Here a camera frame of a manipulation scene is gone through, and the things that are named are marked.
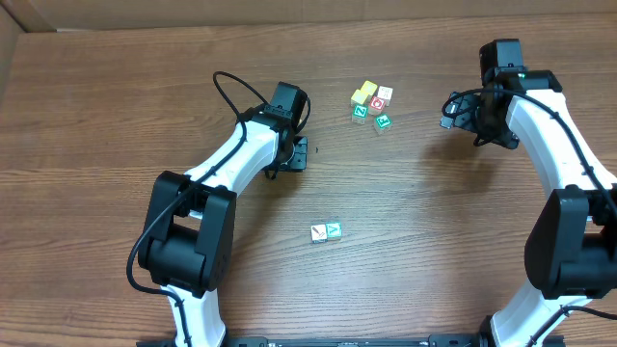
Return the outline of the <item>white block dark drawing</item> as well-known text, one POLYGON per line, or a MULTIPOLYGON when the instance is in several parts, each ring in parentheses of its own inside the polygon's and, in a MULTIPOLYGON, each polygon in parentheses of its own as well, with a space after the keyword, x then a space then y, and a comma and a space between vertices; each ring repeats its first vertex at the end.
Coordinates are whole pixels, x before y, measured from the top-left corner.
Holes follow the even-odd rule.
POLYGON ((310 229, 311 242, 314 244, 328 241, 327 227, 323 224, 313 225, 310 229))

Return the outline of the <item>green block letter V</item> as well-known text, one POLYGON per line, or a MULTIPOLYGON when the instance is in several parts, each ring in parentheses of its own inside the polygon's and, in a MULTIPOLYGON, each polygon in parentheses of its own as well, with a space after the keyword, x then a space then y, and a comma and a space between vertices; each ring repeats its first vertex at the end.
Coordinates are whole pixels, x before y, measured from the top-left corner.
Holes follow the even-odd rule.
POLYGON ((339 240, 342 237, 341 223, 327 223, 325 227, 328 240, 339 240))

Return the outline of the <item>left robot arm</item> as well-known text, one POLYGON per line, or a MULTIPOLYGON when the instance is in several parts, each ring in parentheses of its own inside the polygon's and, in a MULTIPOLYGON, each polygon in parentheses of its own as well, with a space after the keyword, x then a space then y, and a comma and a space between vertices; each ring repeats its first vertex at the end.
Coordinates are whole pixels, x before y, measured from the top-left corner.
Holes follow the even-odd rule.
POLYGON ((220 346, 227 329, 217 288, 229 265, 236 204, 259 173, 302 171, 308 95, 280 82, 270 101, 238 114, 229 138, 185 173, 155 180, 144 230, 127 260, 149 272, 149 293, 166 297, 176 333, 171 346, 220 346))

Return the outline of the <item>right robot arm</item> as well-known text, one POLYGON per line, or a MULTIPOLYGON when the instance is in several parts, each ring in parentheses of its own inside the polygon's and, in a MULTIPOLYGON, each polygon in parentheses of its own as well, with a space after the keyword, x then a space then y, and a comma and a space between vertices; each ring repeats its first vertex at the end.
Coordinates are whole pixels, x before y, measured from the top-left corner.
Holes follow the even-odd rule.
POLYGON ((482 86, 452 93, 440 125, 475 134, 474 145, 523 146, 547 200, 525 246, 526 280, 505 308, 487 316, 462 346, 562 346, 553 330, 616 287, 616 177, 571 118, 549 70, 531 70, 517 39, 479 50, 482 86))

